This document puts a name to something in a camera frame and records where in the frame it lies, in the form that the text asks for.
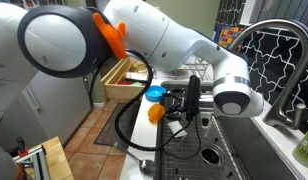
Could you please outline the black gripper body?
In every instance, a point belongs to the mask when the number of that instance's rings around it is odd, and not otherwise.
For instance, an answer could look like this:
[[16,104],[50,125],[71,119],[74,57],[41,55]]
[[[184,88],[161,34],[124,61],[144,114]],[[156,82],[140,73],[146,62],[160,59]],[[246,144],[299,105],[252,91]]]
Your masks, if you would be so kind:
[[165,117],[169,120],[181,120],[184,112],[185,89],[168,90],[163,94],[163,97],[172,98],[172,104],[165,110]]

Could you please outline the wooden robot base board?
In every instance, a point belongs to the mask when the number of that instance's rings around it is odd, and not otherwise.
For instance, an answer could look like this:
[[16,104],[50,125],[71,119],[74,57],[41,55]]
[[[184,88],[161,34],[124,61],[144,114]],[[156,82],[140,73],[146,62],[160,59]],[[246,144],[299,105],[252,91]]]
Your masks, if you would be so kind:
[[43,146],[46,152],[45,158],[50,180],[74,180],[63,146],[58,137],[35,145],[30,150],[34,150],[39,146]]

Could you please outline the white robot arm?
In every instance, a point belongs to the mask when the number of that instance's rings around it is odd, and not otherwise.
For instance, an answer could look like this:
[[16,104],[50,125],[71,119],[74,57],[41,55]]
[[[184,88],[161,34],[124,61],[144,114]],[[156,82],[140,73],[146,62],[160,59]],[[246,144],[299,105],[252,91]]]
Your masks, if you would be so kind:
[[0,2],[0,116],[37,72],[59,78],[89,74],[108,57],[130,54],[172,71],[190,56],[213,68],[214,112],[255,117],[263,97],[250,86],[248,59],[186,28],[142,0],[93,7],[43,5],[26,10]]

